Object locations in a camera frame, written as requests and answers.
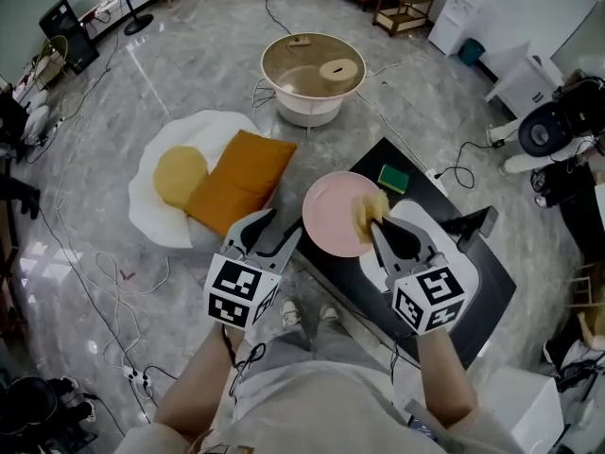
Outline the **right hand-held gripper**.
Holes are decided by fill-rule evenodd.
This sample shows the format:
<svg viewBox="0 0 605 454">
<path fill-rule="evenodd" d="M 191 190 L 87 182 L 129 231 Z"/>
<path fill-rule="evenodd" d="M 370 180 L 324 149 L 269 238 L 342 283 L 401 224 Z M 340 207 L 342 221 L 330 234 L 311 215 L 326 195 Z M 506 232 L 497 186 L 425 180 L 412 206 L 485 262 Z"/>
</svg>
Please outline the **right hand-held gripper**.
<svg viewBox="0 0 605 454">
<path fill-rule="evenodd" d="M 371 234 L 396 316 L 418 336 L 452 328 L 468 306 L 467 256 L 435 253 L 428 232 L 400 218 L 374 220 Z"/>
</svg>

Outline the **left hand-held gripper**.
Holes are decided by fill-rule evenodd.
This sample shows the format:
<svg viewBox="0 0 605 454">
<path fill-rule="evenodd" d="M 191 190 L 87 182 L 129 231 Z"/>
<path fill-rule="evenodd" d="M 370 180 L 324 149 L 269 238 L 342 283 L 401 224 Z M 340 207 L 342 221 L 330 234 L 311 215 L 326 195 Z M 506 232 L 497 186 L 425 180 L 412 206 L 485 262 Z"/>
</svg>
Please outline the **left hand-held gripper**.
<svg viewBox="0 0 605 454">
<path fill-rule="evenodd" d="M 296 227 L 273 251 L 249 254 L 276 215 L 276 209 L 266 208 L 231 226 L 221 251 L 213 256 L 204 283 L 208 317 L 233 328 L 249 330 L 273 305 L 282 272 L 303 235 L 303 228 Z"/>
</svg>

